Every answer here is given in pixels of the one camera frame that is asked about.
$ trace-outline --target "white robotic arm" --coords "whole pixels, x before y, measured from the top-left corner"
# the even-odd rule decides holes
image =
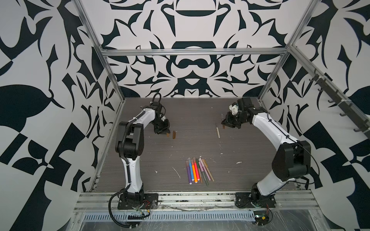
[[[255,107],[250,98],[241,98],[238,103],[230,105],[222,124],[241,128],[242,123],[249,122],[260,129],[276,149],[272,162],[272,170],[261,181],[252,186],[250,201],[259,204],[274,195],[287,182],[309,174],[310,145],[289,135],[284,129],[269,117],[262,107]]]
[[[157,134],[170,133],[169,121],[161,112],[163,106],[155,102],[155,94],[151,104],[142,108],[142,111],[128,122],[120,122],[117,129],[115,150],[119,153],[125,166],[126,186],[123,192],[125,204],[130,207],[142,205],[144,199],[143,183],[140,176],[140,156],[144,149],[144,128],[152,123]]]

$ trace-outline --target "black and white patterned wall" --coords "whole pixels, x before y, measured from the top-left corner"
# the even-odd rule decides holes
[[[298,48],[370,115],[370,2],[323,0]],[[333,229],[369,229],[370,140],[290,56],[263,100],[271,116],[312,146],[310,188]]]
[[[70,0],[0,2],[1,230],[58,230],[119,98]]]
[[[285,47],[307,0],[83,0],[104,49]],[[127,97],[258,96],[278,55],[110,57]]]

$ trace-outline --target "floor panel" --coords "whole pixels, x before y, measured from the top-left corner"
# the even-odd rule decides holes
[[[221,114],[225,116],[229,105],[236,100],[163,98],[161,103],[166,108],[165,116],[170,121],[171,132],[176,131],[176,138],[172,138],[172,133],[169,137],[155,134],[152,124],[145,128],[145,146],[140,160],[144,190],[248,190],[263,179],[271,171],[276,153],[270,141],[258,128],[248,123],[243,124],[241,129],[222,129]],[[140,106],[149,102],[148,98],[128,98],[121,121],[137,115]],[[188,157],[199,156],[206,159],[215,179],[208,187],[205,183],[188,183],[185,161]],[[124,186],[123,164],[111,146],[95,191],[119,191]],[[284,187],[292,188],[293,184]]]

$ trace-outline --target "metal rail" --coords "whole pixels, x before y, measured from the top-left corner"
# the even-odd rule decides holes
[[[289,46],[288,52],[302,65],[302,67],[313,77],[311,81],[321,87],[321,90],[332,99],[329,103],[336,103],[344,112],[341,116],[348,116],[358,127],[355,132],[363,132],[370,139],[369,118],[350,100],[323,72],[321,72],[298,48]]]
[[[294,33],[293,33],[292,37],[290,38],[289,42],[285,46],[286,49],[290,45],[294,45],[298,41],[298,39],[301,36],[304,28],[307,26],[308,22],[311,20],[313,12],[315,11],[317,5],[320,2],[321,2],[321,0],[311,0],[311,2],[309,3],[306,11],[304,12],[304,14],[301,18],[301,20],[299,21],[296,29],[294,30]],[[266,81],[266,84],[263,86],[263,88],[262,88],[262,90],[261,90],[261,92],[258,96],[259,100],[262,101],[263,98],[267,95],[267,93],[270,90],[270,87],[271,87],[272,83],[275,81],[280,69],[283,67],[283,65],[286,62],[286,60],[288,59],[288,57],[289,57],[289,53],[285,53],[284,55],[280,56],[280,59],[277,61],[276,65],[275,65],[275,68],[272,70],[271,74],[269,75],[269,78]]]
[[[137,55],[246,55],[246,54],[284,54],[285,48],[200,48],[200,49],[141,49],[141,50],[107,50],[103,56],[137,56]]]
[[[101,53],[99,40],[96,37],[93,26],[91,25],[91,22],[88,19],[87,13],[86,13],[86,11],[83,7],[83,4],[82,4],[81,0],[72,0],[72,1],[73,1],[74,6],[77,10],[78,16],[80,17],[82,25],[84,25],[84,27],[86,29],[86,33],[89,36],[89,38],[90,38],[90,40],[91,40],[91,42],[94,46],[94,49],[95,49],[95,51],[96,51],[96,53],[99,57],[100,62],[103,65],[104,69],[107,71],[108,78],[111,81],[111,83],[113,84],[114,90],[116,91],[118,97],[120,98],[120,101],[123,102],[125,97],[124,97],[124,95],[121,91],[121,88],[118,85],[117,78],[113,74],[112,69],[111,69],[108,61],[106,60],[106,58]]]
[[[250,191],[184,191],[184,192],[146,192],[158,193],[160,211],[176,211],[179,208],[207,208],[207,210],[235,210],[235,193]],[[108,200],[114,193],[81,193],[74,212],[104,212]],[[320,209],[311,190],[279,190],[275,195],[279,209]],[[112,200],[112,211],[117,210],[118,198]]]

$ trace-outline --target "brown object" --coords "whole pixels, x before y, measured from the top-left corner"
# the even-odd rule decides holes
[[[206,169],[207,169],[207,172],[208,172],[208,174],[209,174],[210,178],[212,179],[212,181],[215,181],[215,179],[213,179],[212,173],[211,173],[211,172],[210,172],[210,170],[208,169],[208,165],[207,165],[206,160],[205,160],[205,159],[202,159],[202,161],[203,161],[204,167],[206,167]]]
[[[120,121],[132,119],[140,112],[139,105],[148,105],[150,100],[151,98],[126,98]],[[258,128],[249,124],[242,129],[225,128],[222,132],[222,140],[215,138],[216,119],[219,120],[220,114],[228,111],[229,105],[234,101],[235,99],[231,98],[162,97],[161,104],[168,109],[166,118],[169,119],[171,130],[181,131],[181,136],[176,136],[176,145],[174,145],[174,141],[164,139],[163,135],[155,134],[152,124],[144,129],[145,146],[140,156],[140,172],[144,190],[241,191],[250,190],[254,183],[262,180],[271,171],[276,149]],[[252,103],[255,106],[259,105],[255,98],[252,98]],[[174,174],[176,174],[172,167],[179,174],[181,174],[180,171],[187,174],[182,160],[190,156],[197,158],[202,156],[201,158],[207,158],[208,161],[212,158],[217,162],[210,163],[212,175],[217,179],[216,184],[210,183],[209,186],[196,184],[194,187],[194,183],[193,185],[188,184],[186,177],[179,180],[177,175],[175,175],[176,180],[175,178],[171,180],[169,176],[175,177]],[[243,162],[243,168],[239,167],[236,162]],[[120,191],[125,186],[125,168],[118,153],[114,150],[113,141],[103,165],[95,191]],[[156,174],[154,166],[159,167],[162,174],[159,172]],[[295,186],[286,184],[283,189],[295,189]]]

